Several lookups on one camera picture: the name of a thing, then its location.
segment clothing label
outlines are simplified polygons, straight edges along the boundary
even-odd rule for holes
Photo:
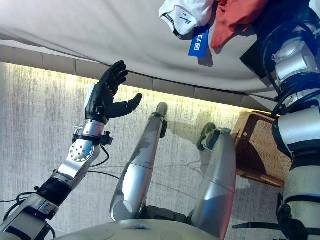
[[[194,29],[189,56],[203,58],[206,56],[208,47],[208,35],[210,25],[197,26]]]

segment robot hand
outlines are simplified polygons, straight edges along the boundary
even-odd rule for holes
[[[114,103],[114,96],[118,92],[119,85],[127,80],[126,68],[124,61],[118,61],[103,74],[97,84],[91,85],[85,100],[86,120],[106,124],[108,119],[128,115],[138,107],[142,99],[141,93],[128,102]]]

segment woven basket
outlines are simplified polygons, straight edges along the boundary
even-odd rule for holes
[[[284,187],[291,160],[277,149],[272,135],[274,120],[257,112],[241,113],[232,132],[237,175]]]

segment mattress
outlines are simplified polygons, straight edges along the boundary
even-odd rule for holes
[[[106,65],[124,60],[130,71],[192,86],[245,93],[268,90],[239,59],[256,41],[255,35],[237,35],[219,51],[208,46],[205,58],[188,56],[191,40],[178,39],[159,19],[163,2],[2,0],[1,44],[18,43]]]

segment white garment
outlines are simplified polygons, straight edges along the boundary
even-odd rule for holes
[[[206,25],[212,14],[215,0],[166,0],[159,17],[178,37],[187,35],[198,26]]]
[[[309,8],[311,8],[316,15],[320,18],[320,2],[319,0],[310,0]]]

